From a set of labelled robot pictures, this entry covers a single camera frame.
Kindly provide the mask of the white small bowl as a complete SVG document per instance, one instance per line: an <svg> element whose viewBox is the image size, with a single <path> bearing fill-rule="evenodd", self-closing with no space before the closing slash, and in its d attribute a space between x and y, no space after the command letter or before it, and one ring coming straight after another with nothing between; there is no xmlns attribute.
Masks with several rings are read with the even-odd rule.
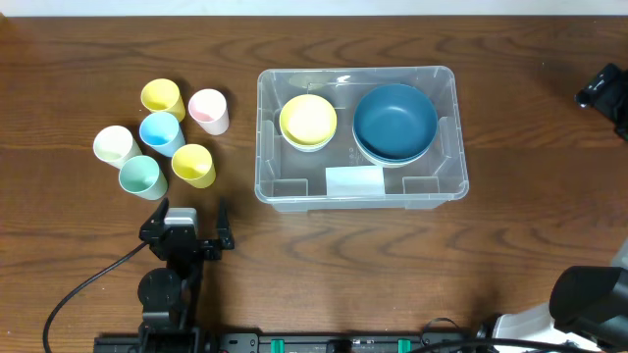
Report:
<svg viewBox="0 0 628 353"><path fill-rule="evenodd" d="M332 139L333 139L334 135L331 135L329 138L327 138L326 140L317 143L317 144L312 144L312 145L305 145L305 144L299 144L297 142L294 142L290 139L290 136L287 134L283 135L284 140L291 145L293 148L295 148L296 150L300 151L300 152L306 152L306 153L310 153L310 152L316 152L319 151L321 149L323 149Z"/></svg>

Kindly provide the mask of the pink cup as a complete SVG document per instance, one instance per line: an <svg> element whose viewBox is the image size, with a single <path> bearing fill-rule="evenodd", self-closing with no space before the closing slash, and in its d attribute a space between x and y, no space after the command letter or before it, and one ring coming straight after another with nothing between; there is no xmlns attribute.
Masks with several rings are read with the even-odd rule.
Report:
<svg viewBox="0 0 628 353"><path fill-rule="evenodd" d="M201 89L188 102L190 116L209 134L227 131L230 118L226 97L216 89Z"/></svg>

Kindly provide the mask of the yellow cup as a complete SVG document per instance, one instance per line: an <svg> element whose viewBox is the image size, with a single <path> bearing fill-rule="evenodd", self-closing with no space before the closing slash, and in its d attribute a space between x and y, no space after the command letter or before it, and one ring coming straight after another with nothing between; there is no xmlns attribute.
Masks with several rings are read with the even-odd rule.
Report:
<svg viewBox="0 0 628 353"><path fill-rule="evenodd" d="M185 106L180 89L167 78L156 78L146 83L140 92L140 101L151 113L170 113L179 122L185 118Z"/></svg>
<svg viewBox="0 0 628 353"><path fill-rule="evenodd" d="M216 179L213 157L207 148L199 144L186 144L179 148L171 166L177 177L196 188L206 188Z"/></svg>

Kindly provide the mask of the cream white cup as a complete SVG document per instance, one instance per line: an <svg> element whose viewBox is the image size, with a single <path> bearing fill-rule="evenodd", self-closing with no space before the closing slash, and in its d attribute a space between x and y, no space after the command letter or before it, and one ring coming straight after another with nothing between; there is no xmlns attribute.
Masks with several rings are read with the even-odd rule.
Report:
<svg viewBox="0 0 628 353"><path fill-rule="evenodd" d="M92 149L100 161L117 169L142 154L131 132L124 126L103 128L94 138Z"/></svg>

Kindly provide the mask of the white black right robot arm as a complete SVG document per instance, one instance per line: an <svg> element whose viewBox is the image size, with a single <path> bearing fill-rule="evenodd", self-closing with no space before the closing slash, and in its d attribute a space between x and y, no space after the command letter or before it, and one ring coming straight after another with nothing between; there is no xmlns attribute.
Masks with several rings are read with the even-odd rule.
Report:
<svg viewBox="0 0 628 353"><path fill-rule="evenodd" d="M627 138L627 72L614 64L601 69L576 95L613 123ZM587 352L627 350L627 245L608 267L574 266L564 271L549 302L518 314L498 316L478 331L482 338L521 340L531 346L491 345L494 352L547 352L548 345Z"/></svg>

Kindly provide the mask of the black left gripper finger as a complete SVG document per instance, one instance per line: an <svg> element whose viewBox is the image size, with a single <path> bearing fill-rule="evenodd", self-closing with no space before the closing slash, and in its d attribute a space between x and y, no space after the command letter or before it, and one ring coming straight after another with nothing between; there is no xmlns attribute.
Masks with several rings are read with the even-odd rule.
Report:
<svg viewBox="0 0 628 353"><path fill-rule="evenodd" d="M154 213L144 223L145 230L163 229L165 226L165 218L169 210L169 199L165 197Z"/></svg>
<svg viewBox="0 0 628 353"><path fill-rule="evenodd" d="M219 202L216 231L221 241L231 240L231 226L227 213L227 204L224 198L221 198Z"/></svg>

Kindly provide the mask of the dark blue bowl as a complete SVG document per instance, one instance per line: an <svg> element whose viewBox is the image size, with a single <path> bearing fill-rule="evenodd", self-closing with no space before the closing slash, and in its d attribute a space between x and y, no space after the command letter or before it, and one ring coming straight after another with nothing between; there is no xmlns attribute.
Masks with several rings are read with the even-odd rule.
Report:
<svg viewBox="0 0 628 353"><path fill-rule="evenodd" d="M430 98L418 88L395 83L377 86L357 104L352 130L367 149L394 159L417 155L439 128Z"/></svg>
<svg viewBox="0 0 628 353"><path fill-rule="evenodd" d="M356 133L354 133L354 134L353 134L353 138L354 138L354 136L356 136L356 137L357 137L357 139L358 139L358 140L362 143L362 141L360 140L360 138L357 136L357 134L356 134ZM369 152L371 152L372 154L374 154L375 156L377 156L377 157L384 158L384 159L387 159L387 160L393 160L393 161L402 161L402 160L407 160L407 159L410 159L410 158L416 157L416 156L418 156L419 154L421 154L421 153L422 153L422 152L424 152L424 151L426 151L426 152L428 153L428 151L431 149L431 147L432 147L432 145L433 145L433 142L434 142L434 141L435 141L435 139L433 139L433 140L431 141L431 143L427 146L427 148L426 148L426 149L424 149L423 151L421 151L421 152L420 152L420 153L418 153L417 155L414 155L414 156L411 156L411 157L408 157L408 158L401 158L401 159L394 159L394 158L389 158L389 157L382 157L382 156L376 155L375 153L371 152L369 149L367 149L367 148L366 148L366 149L367 149Z"/></svg>

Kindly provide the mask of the beige large bowl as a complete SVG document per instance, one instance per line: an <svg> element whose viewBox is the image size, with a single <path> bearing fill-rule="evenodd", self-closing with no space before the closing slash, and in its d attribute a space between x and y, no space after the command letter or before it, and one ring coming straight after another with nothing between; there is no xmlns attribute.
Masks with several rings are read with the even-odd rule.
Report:
<svg viewBox="0 0 628 353"><path fill-rule="evenodd" d="M407 166L407 165L409 165L409 164L411 164L413 162L418 161L424 155L427 154L427 152L424 151L421 154L419 154L418 156L410 158L410 159L407 159L407 160L402 160L402 161L387 160L387 159L375 156L374 154L372 154L371 152L369 152L366 149L366 147L357 139L356 136L354 136L354 138L355 138L355 141L356 141L357 149L360 151L362 156L367 161L373 163L374 165L383 167L383 168L390 168L390 169L401 168L401 167Z"/></svg>

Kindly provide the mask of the light blue cup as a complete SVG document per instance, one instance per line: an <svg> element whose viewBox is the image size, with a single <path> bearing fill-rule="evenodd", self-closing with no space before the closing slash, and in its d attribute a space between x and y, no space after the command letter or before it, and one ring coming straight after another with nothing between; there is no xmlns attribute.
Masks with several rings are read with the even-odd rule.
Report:
<svg viewBox="0 0 628 353"><path fill-rule="evenodd" d="M180 122L167 112L148 115L140 124L139 136L145 144L166 157L173 157L185 145Z"/></svg>

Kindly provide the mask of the mint green cup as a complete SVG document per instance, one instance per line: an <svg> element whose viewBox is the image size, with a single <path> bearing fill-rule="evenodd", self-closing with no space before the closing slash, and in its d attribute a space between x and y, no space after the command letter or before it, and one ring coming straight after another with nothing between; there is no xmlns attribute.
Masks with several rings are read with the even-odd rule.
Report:
<svg viewBox="0 0 628 353"><path fill-rule="evenodd" d="M127 193L146 200L158 200L167 190L168 183L158 163L141 155L130 158L119 171L120 187Z"/></svg>

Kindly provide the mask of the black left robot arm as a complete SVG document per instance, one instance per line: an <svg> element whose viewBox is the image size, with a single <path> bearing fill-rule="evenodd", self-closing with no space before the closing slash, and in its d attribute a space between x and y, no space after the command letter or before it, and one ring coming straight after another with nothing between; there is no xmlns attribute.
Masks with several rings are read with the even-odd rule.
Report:
<svg viewBox="0 0 628 353"><path fill-rule="evenodd" d="M166 263L138 285L143 325L150 335L201 335L194 316L204 264L221 260L223 251L235 248L224 200L218 207L216 233L215 238L199 238L196 210L172 208L167 199L140 227L139 239Z"/></svg>

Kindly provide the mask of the yellow small bowl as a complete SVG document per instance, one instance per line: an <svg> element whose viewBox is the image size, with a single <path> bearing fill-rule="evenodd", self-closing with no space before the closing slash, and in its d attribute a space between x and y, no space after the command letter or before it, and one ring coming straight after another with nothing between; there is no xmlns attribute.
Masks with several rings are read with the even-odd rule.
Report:
<svg viewBox="0 0 628 353"><path fill-rule="evenodd" d="M315 147L327 143L336 133L338 115L325 98L302 94L287 101L279 114L284 138L298 147Z"/></svg>

